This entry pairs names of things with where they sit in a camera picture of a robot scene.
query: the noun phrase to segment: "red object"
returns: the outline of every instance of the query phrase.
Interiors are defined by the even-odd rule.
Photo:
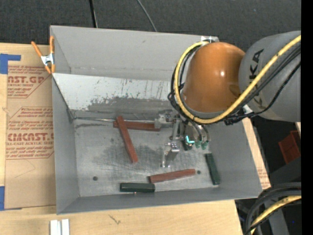
[[[116,118],[116,122],[118,124],[118,128],[120,130],[121,136],[123,138],[124,144],[125,144],[125,148],[128,152],[128,155],[132,161],[132,163],[137,163],[138,162],[138,156],[136,154],[133,142],[131,140],[131,137],[129,136],[128,130],[127,130],[127,126],[126,123],[123,119],[122,116],[118,116]]]
[[[127,129],[132,130],[143,130],[143,131],[160,131],[159,128],[155,128],[155,125],[152,123],[142,123],[142,122],[131,122],[124,121]],[[113,122],[113,127],[118,128],[118,123],[116,121]]]
[[[290,134],[278,142],[278,145],[287,164],[301,156],[301,140],[298,131],[290,131]]]
[[[183,177],[188,177],[196,174],[195,169],[178,170],[168,173],[157,174],[149,177],[151,183],[163,182]]]

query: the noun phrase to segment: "blue tape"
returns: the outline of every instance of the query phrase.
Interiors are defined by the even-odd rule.
[[[0,186],[0,211],[4,210],[4,186]]]
[[[8,74],[8,62],[20,61],[21,55],[0,54],[0,74]]]

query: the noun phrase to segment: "cardboard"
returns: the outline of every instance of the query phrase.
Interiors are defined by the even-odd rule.
[[[32,45],[0,44],[0,53],[21,55],[8,62],[4,207],[54,205],[51,76]]]

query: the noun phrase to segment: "gray bin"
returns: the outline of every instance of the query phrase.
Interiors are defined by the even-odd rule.
[[[130,130],[139,162],[131,164],[112,121],[154,120],[173,111],[167,100],[181,54],[201,36],[52,26],[53,123],[57,213],[254,198],[262,191],[242,123],[208,126],[220,174],[212,184],[204,153],[181,151],[160,167],[171,127]],[[147,183],[149,175],[194,168],[195,176],[156,183],[154,193],[119,192],[119,184]]]

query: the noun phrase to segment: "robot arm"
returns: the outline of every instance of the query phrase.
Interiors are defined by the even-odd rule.
[[[261,39],[247,53],[226,43],[199,42],[180,58],[169,99],[199,124],[256,115],[300,121],[300,76],[299,31]]]

